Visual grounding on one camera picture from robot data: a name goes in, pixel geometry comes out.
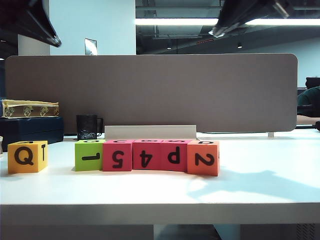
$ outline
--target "white wall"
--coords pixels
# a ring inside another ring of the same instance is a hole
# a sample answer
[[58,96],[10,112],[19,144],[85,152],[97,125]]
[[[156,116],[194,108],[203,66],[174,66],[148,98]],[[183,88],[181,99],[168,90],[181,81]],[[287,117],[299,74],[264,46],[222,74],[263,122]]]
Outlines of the white wall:
[[[42,0],[43,8],[46,14],[49,14],[49,0]],[[33,38],[18,35],[18,55],[19,56],[41,56],[50,55],[48,44]]]
[[298,58],[298,87],[306,77],[320,77],[320,37],[238,51],[237,53],[292,53]]
[[50,0],[50,21],[62,41],[51,55],[84,55],[85,38],[99,55],[136,54],[135,0]]

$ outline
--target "black mug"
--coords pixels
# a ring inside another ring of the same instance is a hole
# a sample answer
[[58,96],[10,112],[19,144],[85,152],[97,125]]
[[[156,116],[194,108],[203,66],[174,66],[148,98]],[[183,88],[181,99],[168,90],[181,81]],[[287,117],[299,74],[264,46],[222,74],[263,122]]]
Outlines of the black mug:
[[85,114],[76,116],[76,134],[78,140],[97,139],[102,135],[104,127],[104,119],[94,114]]

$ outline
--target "mug handle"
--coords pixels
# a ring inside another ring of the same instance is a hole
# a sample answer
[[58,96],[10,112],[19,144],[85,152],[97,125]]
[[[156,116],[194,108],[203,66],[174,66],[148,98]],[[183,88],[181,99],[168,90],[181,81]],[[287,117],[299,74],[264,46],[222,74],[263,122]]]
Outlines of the mug handle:
[[97,125],[98,125],[98,120],[100,120],[99,130],[97,131],[99,134],[97,134],[96,136],[100,137],[102,135],[103,128],[104,128],[104,119],[102,117],[97,117],[96,118]]

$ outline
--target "white cardboard strip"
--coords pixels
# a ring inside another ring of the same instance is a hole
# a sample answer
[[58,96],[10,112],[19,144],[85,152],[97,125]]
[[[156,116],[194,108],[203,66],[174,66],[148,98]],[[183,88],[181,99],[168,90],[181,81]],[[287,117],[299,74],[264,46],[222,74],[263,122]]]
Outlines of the white cardboard strip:
[[117,139],[196,139],[196,125],[107,125],[106,140]]

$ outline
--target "toy block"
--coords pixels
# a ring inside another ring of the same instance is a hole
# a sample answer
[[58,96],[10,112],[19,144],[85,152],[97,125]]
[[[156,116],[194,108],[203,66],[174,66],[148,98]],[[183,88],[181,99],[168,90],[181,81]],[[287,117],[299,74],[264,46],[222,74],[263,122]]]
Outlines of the toy block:
[[187,145],[187,173],[218,176],[219,141],[193,140]]
[[79,140],[74,144],[75,170],[102,170],[104,139]]
[[191,141],[163,140],[161,143],[161,170],[187,172],[187,144]]
[[161,169],[161,139],[139,139],[132,144],[133,169]]
[[103,171],[131,171],[134,140],[108,140],[102,144]]
[[8,144],[8,173],[37,173],[48,166],[48,141]]

